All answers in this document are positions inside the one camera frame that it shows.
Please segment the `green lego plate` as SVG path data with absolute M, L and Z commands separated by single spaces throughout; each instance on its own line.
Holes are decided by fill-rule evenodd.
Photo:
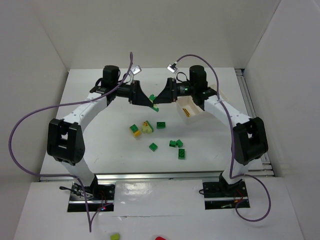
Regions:
M 156 96 L 154 94 L 151 94 L 149 96 L 149 99 L 153 102 L 156 99 Z

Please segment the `pale green lego brick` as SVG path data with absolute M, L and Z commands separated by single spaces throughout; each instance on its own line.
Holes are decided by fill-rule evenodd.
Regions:
M 159 112 L 159 108 L 156 104 L 153 105 L 152 109 L 156 112 Z

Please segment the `white divided plastic container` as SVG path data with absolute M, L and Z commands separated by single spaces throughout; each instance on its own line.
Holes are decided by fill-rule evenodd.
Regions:
M 182 108 L 185 108 L 189 111 L 190 117 L 185 115 Z M 177 84 L 176 109 L 186 125 L 190 125 L 207 118 L 216 119 L 216 117 L 211 113 L 204 111 L 194 103 L 192 87 L 183 86 L 182 83 Z

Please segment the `green two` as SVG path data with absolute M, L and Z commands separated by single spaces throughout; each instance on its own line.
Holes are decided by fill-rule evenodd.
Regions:
M 185 160 L 186 159 L 186 151 L 183 148 L 178 149 L 178 159 Z
M 157 129 L 165 129 L 165 128 L 166 128 L 166 123 L 163 122 L 163 121 L 158 121 L 158 122 L 156 123 L 156 128 L 157 128 Z

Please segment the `small green lego brick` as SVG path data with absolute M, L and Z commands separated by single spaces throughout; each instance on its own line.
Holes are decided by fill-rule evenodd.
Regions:
M 149 145 L 149 149 L 152 151 L 152 152 L 155 152 L 157 149 L 158 149 L 158 146 L 153 142 Z

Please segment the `yellow orange lego piece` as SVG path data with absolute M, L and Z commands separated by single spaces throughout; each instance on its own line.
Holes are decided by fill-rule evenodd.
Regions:
M 191 116 L 191 114 L 189 113 L 189 111 L 186 108 L 182 108 L 182 110 L 187 118 L 189 118 Z

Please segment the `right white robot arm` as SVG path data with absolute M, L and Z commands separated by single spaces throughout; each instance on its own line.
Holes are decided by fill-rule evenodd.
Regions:
M 179 97 L 191 97 L 195 106 L 230 129 L 231 161 L 219 175 L 216 189 L 209 192 L 232 196 L 243 181 L 250 162 L 260 159 L 269 149 L 263 120 L 241 113 L 227 103 L 217 89 L 209 87 L 207 73 L 201 65 L 189 68 L 186 81 L 178 81 L 176 77 L 168 78 L 164 89 L 153 102 L 169 104 L 176 102 Z

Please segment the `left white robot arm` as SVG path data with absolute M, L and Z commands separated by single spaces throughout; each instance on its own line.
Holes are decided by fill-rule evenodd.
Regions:
M 102 77 L 90 90 L 84 103 L 62 119 L 52 119 L 48 125 L 47 153 L 60 162 L 70 175 L 76 176 L 76 184 L 91 195 L 102 191 L 96 175 L 84 160 L 83 132 L 90 122 L 116 98 L 127 98 L 133 105 L 152 107 L 153 103 L 142 91 L 140 82 L 120 82 L 121 71 L 115 65 L 106 65 Z

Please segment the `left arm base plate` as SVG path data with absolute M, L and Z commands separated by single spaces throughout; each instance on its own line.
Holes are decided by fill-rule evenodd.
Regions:
M 80 185 L 73 183 L 71 187 L 60 186 L 59 189 L 62 191 L 69 191 L 67 212 L 86 212 L 85 195 Z M 89 212 L 95 212 L 102 206 L 105 206 L 101 210 L 102 212 L 113 212 L 115 190 L 115 184 L 98 185 L 95 193 L 85 190 Z

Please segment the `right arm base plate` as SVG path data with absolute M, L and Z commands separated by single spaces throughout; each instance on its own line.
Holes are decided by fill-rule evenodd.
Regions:
M 228 192 L 222 192 L 218 182 L 203 182 L 198 193 L 204 197 L 206 210 L 234 209 L 237 204 L 238 208 L 250 208 L 244 181 Z

